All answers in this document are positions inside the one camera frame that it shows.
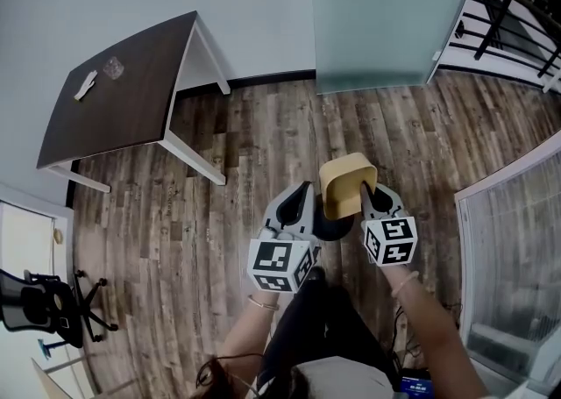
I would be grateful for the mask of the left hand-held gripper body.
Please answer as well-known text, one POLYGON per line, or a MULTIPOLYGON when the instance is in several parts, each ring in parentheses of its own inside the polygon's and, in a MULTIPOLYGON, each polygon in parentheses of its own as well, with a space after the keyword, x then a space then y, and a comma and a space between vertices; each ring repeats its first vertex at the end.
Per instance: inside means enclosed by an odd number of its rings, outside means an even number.
POLYGON ((247 273, 261 291, 295 294, 316 264, 319 240, 312 235, 252 239, 247 273))

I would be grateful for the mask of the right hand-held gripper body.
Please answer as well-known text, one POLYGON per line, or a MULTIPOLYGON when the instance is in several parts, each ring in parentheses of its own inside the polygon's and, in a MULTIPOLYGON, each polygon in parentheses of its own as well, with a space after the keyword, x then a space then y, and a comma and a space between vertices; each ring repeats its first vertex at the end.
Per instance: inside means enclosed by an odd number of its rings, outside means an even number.
POLYGON ((406 265, 417 245, 415 219, 407 217, 374 218, 363 214, 363 247, 370 264, 378 267, 406 265))

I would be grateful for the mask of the tan plastic container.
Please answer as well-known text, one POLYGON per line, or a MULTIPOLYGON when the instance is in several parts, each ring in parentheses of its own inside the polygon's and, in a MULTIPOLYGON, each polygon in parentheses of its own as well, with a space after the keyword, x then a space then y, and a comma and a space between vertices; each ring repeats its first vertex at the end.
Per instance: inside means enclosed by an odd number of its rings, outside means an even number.
POLYGON ((319 169, 323 212, 330 221, 361 212, 361 185, 375 190, 377 168, 362 153, 350 153, 325 162, 319 169))

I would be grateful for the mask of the black mesh waste bin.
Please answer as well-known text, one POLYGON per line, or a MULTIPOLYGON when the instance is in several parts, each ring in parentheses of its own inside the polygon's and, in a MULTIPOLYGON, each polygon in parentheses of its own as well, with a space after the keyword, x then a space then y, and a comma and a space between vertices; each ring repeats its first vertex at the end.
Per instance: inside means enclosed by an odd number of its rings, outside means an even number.
POLYGON ((322 241, 332 242, 344 238, 354 225, 354 216, 329 220, 323 209, 316 211, 313 222, 313 234, 322 241))

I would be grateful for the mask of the person's left forearm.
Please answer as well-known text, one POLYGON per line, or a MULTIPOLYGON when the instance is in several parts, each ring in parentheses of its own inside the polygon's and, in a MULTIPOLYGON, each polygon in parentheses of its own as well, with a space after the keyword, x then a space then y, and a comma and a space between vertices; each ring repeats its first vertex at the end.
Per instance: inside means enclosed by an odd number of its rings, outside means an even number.
POLYGON ((279 309, 279 293, 257 290, 249 295, 237 322, 219 348, 219 356, 262 353, 279 309))

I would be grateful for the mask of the person's right forearm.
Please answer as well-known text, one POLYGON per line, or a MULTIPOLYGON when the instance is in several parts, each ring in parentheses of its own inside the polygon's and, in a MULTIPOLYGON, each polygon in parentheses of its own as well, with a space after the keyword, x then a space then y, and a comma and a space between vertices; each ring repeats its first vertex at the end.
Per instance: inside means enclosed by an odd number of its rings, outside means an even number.
POLYGON ((455 322, 405 265, 383 267, 418 341, 436 399, 482 399, 488 391, 472 365, 455 322))

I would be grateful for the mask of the person's left hand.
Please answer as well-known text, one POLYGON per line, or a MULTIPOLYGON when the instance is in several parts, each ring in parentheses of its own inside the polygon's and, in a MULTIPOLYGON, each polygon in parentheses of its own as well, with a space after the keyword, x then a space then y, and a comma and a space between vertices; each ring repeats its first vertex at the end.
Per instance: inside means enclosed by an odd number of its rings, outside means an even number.
POLYGON ((265 226, 259 232, 259 239, 293 241, 294 236, 289 232, 278 231, 274 228, 265 226))

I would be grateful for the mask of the glass partition with blinds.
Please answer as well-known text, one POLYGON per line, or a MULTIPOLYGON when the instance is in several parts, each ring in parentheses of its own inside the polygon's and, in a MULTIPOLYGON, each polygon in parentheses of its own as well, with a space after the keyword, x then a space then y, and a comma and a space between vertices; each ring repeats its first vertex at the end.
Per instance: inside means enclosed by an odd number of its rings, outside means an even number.
POLYGON ((460 333, 498 397, 561 386, 561 131, 455 195, 460 333))

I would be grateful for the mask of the person's white shirt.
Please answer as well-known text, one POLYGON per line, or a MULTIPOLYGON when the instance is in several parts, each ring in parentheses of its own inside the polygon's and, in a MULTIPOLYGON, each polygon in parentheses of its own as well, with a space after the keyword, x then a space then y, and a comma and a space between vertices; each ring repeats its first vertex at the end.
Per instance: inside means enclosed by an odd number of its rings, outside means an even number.
POLYGON ((334 356, 296 366, 312 399, 394 399, 393 387, 376 367, 334 356))

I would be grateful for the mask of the device with blue screen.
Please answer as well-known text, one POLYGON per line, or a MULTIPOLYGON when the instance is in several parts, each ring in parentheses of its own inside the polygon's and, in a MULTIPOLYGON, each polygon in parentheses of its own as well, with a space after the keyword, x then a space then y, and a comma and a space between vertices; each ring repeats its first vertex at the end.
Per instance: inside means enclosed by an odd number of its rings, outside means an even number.
POLYGON ((428 369, 403 368, 400 372, 400 392, 411 398, 434 399, 434 385, 428 369))

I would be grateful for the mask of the frosted glass door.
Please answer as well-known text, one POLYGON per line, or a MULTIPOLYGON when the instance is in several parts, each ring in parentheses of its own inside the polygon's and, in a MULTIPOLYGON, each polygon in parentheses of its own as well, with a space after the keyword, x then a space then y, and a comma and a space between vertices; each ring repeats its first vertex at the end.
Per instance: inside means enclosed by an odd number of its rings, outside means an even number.
POLYGON ((429 81, 466 0, 312 0, 320 94, 429 81))

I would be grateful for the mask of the dark wooden table white legs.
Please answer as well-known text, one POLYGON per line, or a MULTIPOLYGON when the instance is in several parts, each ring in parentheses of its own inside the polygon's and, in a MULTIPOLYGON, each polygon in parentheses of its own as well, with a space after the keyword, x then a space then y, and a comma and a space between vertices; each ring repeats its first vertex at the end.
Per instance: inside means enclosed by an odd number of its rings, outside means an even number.
POLYGON ((117 150, 157 144, 218 186, 220 169, 206 161, 171 129, 178 93, 216 84, 231 87, 196 11, 171 18, 124 39, 71 70, 47 125, 36 167, 85 187, 110 192, 110 186, 71 170, 72 162, 117 150), (124 73, 115 81, 104 72, 115 56, 124 73), (94 86, 81 100, 74 95, 89 72, 94 86))

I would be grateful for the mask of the black metal railing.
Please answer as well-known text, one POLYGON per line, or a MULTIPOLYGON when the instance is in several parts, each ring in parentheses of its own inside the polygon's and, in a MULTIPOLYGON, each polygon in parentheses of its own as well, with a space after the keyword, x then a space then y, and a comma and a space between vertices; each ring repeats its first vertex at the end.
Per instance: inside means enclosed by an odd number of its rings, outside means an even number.
POLYGON ((561 0, 467 0, 441 64, 561 93, 561 0))

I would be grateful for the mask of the clear glass cup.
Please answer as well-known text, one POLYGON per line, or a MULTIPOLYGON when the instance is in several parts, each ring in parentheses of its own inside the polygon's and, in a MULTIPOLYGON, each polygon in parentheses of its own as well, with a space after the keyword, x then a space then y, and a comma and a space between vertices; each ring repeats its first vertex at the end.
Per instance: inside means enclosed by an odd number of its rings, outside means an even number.
POLYGON ((124 73, 124 65, 115 56, 110 57, 103 66, 103 72, 113 81, 124 73))

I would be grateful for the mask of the white paper wrapper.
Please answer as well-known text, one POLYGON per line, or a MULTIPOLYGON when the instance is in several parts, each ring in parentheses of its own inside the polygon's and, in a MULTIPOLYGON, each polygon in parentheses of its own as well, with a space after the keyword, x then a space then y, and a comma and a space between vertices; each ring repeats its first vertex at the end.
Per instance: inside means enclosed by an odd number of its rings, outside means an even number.
POLYGON ((89 90, 94 86, 94 84, 96 82, 96 77, 97 77, 97 71, 96 70, 93 70, 93 71, 88 73, 88 75, 84 79, 81 87, 79 88, 77 93, 74 95, 74 99, 76 101, 81 101, 87 95, 89 90))

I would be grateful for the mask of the black office chair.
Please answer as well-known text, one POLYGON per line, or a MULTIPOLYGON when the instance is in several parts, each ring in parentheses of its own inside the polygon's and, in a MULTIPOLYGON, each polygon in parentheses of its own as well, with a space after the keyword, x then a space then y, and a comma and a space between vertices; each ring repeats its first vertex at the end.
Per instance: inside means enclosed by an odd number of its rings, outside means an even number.
POLYGON ((77 349, 83 348, 84 333, 94 342, 102 341, 103 336, 93 332, 93 322, 110 332, 118 330, 117 324, 104 322, 91 309, 97 290, 108 281, 99 279, 88 294, 83 294, 80 279, 86 276, 77 270, 73 273, 74 283, 68 284, 54 274, 26 270, 24 277, 18 278, 0 269, 0 323, 11 332, 56 333, 77 349), (68 320, 68 329, 60 327, 61 317, 68 320))

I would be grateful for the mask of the blue stand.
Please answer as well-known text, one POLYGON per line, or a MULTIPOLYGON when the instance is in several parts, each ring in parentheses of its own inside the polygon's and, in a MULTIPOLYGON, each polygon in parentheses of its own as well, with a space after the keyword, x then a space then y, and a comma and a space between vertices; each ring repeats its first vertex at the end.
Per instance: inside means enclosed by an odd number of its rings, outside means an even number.
POLYGON ((43 356, 45 357, 45 359, 50 360, 53 357, 52 351, 54 349, 65 346, 67 342, 64 340, 57 341, 57 342, 46 342, 44 339, 39 338, 38 344, 39 344, 39 349, 43 354, 43 356))

